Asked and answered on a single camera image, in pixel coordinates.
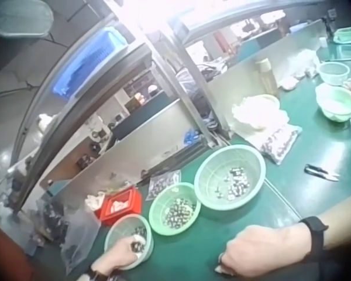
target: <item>light green bowl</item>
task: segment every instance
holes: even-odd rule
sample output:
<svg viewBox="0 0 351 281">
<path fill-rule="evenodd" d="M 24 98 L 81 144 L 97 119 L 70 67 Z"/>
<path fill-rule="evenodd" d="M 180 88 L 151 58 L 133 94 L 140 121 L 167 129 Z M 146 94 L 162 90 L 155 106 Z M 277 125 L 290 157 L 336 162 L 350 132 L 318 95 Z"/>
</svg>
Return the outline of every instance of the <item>light green bowl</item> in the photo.
<svg viewBox="0 0 351 281">
<path fill-rule="evenodd" d="M 335 122 L 351 118 L 351 91 L 322 84 L 316 88 L 316 101 L 324 115 Z"/>
<path fill-rule="evenodd" d="M 351 41 L 351 27 L 349 28 L 340 28 L 335 32 L 335 36 L 341 42 L 349 42 Z"/>
<path fill-rule="evenodd" d="M 190 220 L 181 228 L 174 229 L 164 225 L 166 209 L 169 208 L 176 199 L 187 199 L 192 204 L 196 204 L 196 209 Z M 195 195 L 194 186 L 190 183 L 176 183 L 163 190 L 152 202 L 149 221 L 152 229 L 160 235 L 171 236 L 184 232 L 197 219 L 200 212 L 200 202 Z"/>
<path fill-rule="evenodd" d="M 228 186 L 224 178 L 233 167 L 244 168 L 250 188 L 241 197 L 228 201 Z M 248 203 L 260 191 L 266 174 L 262 155 L 247 145 L 230 145 L 210 155 L 202 163 L 195 176 L 195 193 L 200 202 L 213 210 L 226 211 L 239 208 Z M 225 195 L 216 197 L 216 187 Z"/>
<path fill-rule="evenodd" d="M 331 86 L 342 86 L 349 77 L 350 68 L 343 63 L 330 61 L 320 64 L 317 71 L 325 83 Z"/>
<path fill-rule="evenodd" d="M 104 252 L 109 250 L 113 247 L 118 240 L 124 237 L 129 237 L 135 231 L 137 227 L 145 227 L 147 229 L 147 237 L 146 237 L 146 246 L 142 255 L 136 260 L 136 262 L 132 263 L 131 265 L 125 266 L 120 268 L 120 270 L 128 270 L 131 268 L 135 268 L 136 266 L 140 265 L 142 262 L 148 260 L 150 255 L 153 252 L 153 237 L 149 223 L 145 218 L 141 215 L 126 215 L 120 218 L 109 230 L 108 234 L 105 238 L 104 243 Z"/>
</svg>

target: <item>blue plastic crate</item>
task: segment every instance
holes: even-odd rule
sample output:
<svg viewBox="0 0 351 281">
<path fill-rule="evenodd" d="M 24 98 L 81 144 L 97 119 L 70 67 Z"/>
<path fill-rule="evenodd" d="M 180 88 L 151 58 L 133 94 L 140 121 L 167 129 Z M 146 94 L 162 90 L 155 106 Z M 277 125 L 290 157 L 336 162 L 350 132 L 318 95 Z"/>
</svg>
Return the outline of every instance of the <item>blue plastic crate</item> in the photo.
<svg viewBox="0 0 351 281">
<path fill-rule="evenodd" d="M 69 98 L 85 82 L 88 76 L 108 56 L 116 54 L 128 45 L 126 39 L 113 27 L 98 32 L 91 41 L 86 42 L 79 54 L 68 62 L 67 68 L 54 84 L 53 92 L 69 100 Z"/>
</svg>

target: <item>green workbench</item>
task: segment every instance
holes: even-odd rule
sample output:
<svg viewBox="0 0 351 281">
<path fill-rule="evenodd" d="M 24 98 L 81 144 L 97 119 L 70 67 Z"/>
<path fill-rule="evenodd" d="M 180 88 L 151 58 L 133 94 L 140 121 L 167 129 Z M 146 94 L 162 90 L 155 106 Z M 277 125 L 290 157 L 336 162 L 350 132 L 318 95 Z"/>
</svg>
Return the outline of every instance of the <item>green workbench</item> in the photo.
<svg viewBox="0 0 351 281">
<path fill-rule="evenodd" d="M 210 150 L 196 158 L 182 171 L 182 181 L 194 182 L 201 163 L 213 152 Z M 147 187 L 140 190 L 143 198 Z M 152 201 L 143 205 L 143 216 L 148 218 Z M 246 226 L 259 224 L 268 227 L 283 227 L 298 221 L 295 212 L 264 184 L 259 194 L 244 207 L 226 212 L 201 208 L 199 217 L 190 229 L 173 237 L 153 233 L 154 251 L 149 260 L 135 269 L 123 272 L 127 280 L 224 280 L 214 272 L 218 255 L 225 250 L 226 243 Z M 109 228 L 102 227 L 87 258 L 68 276 L 76 280 L 87 266 L 103 253 L 104 241 Z M 64 266 L 56 247 L 46 245 L 38 250 L 37 261 L 46 265 L 51 275 L 63 276 Z"/>
<path fill-rule="evenodd" d="M 321 59 L 341 57 L 340 47 L 331 46 L 319 53 Z M 123 272 L 131 281 L 166 280 L 224 280 L 214 272 L 218 255 L 224 251 L 226 242 L 246 226 L 259 224 L 268 227 L 283 227 L 298 221 L 300 217 L 318 214 L 351 195 L 351 121 L 336 124 L 328 121 L 318 109 L 315 87 L 321 83 L 303 79 L 297 89 L 283 93 L 281 108 L 286 110 L 290 123 L 303 128 L 302 134 L 280 166 L 266 160 L 267 180 L 258 195 L 240 209 L 217 212 L 201 208 L 194 225 L 186 232 L 173 237 L 154 233 L 154 251 L 149 260 L 135 269 Z M 235 136 L 231 144 L 247 143 Z M 213 150 L 204 153 L 186 166 L 182 180 L 193 183 L 200 164 Z M 306 163 L 330 167 L 341 174 L 340 182 L 333 183 L 303 173 Z M 141 188 L 146 198 L 147 187 Z M 143 216 L 148 218 L 152 202 L 143 205 Z M 76 280 L 86 268 L 103 253 L 104 241 L 109 228 L 102 227 L 88 258 L 83 261 L 67 280 Z M 51 280 L 64 279 L 64 266 L 58 247 L 47 244 L 33 258 L 49 272 Z M 309 270 L 294 267 L 294 273 Z M 268 280 L 289 280 L 283 272 L 275 272 Z"/>
<path fill-rule="evenodd" d="M 318 56 L 324 60 L 344 58 L 341 47 L 345 46 L 332 44 Z M 345 64 L 351 69 L 351 61 Z M 351 120 L 339 124 L 324 117 L 315 93 L 321 83 L 320 76 L 305 78 L 294 91 L 281 93 L 281 109 L 287 112 L 290 124 L 302 127 L 302 133 L 281 165 L 266 160 L 267 179 L 302 217 L 319 214 L 351 196 Z M 235 136 L 231 144 L 238 143 L 246 142 Z M 305 174 L 307 163 L 335 170 L 340 181 Z"/>
</svg>

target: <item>black wristband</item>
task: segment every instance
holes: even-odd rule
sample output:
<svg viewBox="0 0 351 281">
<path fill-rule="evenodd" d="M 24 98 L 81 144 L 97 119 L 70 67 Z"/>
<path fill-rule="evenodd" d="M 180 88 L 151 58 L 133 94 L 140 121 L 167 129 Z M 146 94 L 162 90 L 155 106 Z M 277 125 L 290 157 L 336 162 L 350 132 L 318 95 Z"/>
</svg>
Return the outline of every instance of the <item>black wristband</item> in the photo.
<svg viewBox="0 0 351 281">
<path fill-rule="evenodd" d="M 90 281 L 107 281 L 109 278 L 99 272 L 93 271 L 91 267 L 89 267 L 84 274 L 90 278 Z"/>
<path fill-rule="evenodd" d="M 304 218 L 303 222 L 311 232 L 311 252 L 305 258 L 309 261 L 318 261 L 324 252 L 324 231 L 329 227 L 322 223 L 318 217 Z"/>
</svg>

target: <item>red container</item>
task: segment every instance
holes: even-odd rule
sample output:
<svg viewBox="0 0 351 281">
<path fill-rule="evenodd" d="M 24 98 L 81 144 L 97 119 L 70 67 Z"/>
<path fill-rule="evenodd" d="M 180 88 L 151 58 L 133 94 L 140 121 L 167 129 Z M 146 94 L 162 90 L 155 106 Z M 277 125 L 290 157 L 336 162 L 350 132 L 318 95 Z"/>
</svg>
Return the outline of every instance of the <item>red container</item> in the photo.
<svg viewBox="0 0 351 281">
<path fill-rule="evenodd" d="M 111 211 L 111 207 L 115 201 L 129 202 L 129 206 L 117 212 Z M 125 215 L 142 213 L 142 195 L 135 188 L 130 187 L 118 194 L 112 196 L 105 196 L 103 205 L 101 206 L 101 212 L 99 220 L 104 225 L 114 225 L 114 223 Z"/>
</svg>

